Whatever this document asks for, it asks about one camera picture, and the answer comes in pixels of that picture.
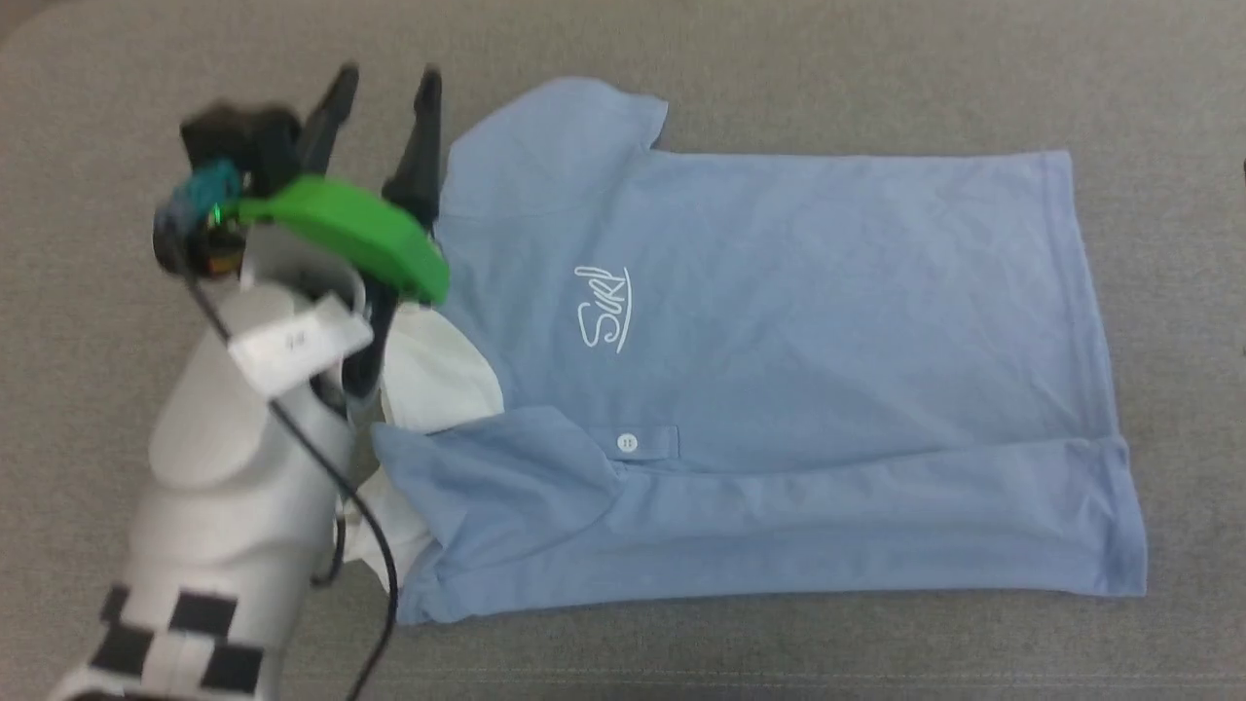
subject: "black mount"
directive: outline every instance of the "black mount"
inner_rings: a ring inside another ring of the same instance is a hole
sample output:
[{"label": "black mount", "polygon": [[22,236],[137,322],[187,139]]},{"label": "black mount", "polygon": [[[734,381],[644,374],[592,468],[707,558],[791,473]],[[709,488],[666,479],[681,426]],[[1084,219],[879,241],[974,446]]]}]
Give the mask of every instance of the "black mount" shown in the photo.
[{"label": "black mount", "polygon": [[[245,178],[247,197],[269,197],[300,173],[324,174],[329,168],[338,129],[350,117],[359,87],[359,68],[345,64],[305,123],[288,107],[240,108],[217,102],[182,122],[182,143],[192,168],[226,158]],[[415,217],[431,237],[441,195],[441,73],[427,66],[415,96],[415,126],[394,176],[385,181],[381,197]],[[176,271],[172,255],[162,247],[167,237],[155,237],[156,258]],[[206,229],[186,242],[187,259],[204,276],[213,275],[222,255],[237,256],[244,239],[228,229]],[[397,290],[363,270],[368,321],[373,341],[346,359],[341,369],[348,397],[368,398],[380,380],[390,324],[397,309]]]}]

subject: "shirt sleeve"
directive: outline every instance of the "shirt sleeve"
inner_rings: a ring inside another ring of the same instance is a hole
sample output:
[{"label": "shirt sleeve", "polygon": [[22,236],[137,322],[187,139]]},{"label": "shirt sleeve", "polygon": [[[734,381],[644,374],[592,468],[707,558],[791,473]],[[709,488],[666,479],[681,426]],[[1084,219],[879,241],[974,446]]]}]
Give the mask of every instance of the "shirt sleeve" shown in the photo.
[{"label": "shirt sleeve", "polygon": [[441,210],[535,214],[609,187],[662,132],[667,103],[593,78],[549,81],[486,117],[450,148]]}]

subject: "gray fabric surface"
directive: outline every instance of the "gray fabric surface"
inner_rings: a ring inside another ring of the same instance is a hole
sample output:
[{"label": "gray fabric surface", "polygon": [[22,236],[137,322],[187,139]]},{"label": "gray fabric surface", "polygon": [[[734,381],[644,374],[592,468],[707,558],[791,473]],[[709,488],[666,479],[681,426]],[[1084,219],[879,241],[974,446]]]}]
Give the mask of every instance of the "gray fabric surface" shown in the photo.
[{"label": "gray fabric surface", "polygon": [[[1240,0],[97,0],[0,51],[0,680],[82,654],[148,432],[202,322],[150,254],[179,117],[307,108],[363,65],[334,172],[379,186],[425,61],[447,137],[563,73],[672,102],[679,151],[1068,147],[1151,542],[1151,594],[776,596],[399,635],[373,699],[1246,695],[1246,4]],[[288,699],[338,699],[383,599],[312,598]]]}]

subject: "black and white checkered pattern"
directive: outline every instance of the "black and white checkered pattern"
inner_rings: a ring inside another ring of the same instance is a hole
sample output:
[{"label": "black and white checkered pattern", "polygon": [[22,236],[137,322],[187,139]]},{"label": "black and white checkered pattern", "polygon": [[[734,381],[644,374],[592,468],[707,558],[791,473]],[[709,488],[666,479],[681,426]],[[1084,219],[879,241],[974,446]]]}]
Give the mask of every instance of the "black and white checkered pattern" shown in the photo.
[{"label": "black and white checkered pattern", "polygon": [[164,630],[130,625],[122,610],[130,599],[130,588],[113,585],[105,599],[100,619],[108,631],[100,644],[91,666],[110,674],[141,680],[148,655],[161,636],[186,635],[211,644],[211,655],[199,680],[199,689],[213,692],[254,695],[264,651],[259,647],[232,644],[228,640],[238,601],[234,599],[182,591]]}]

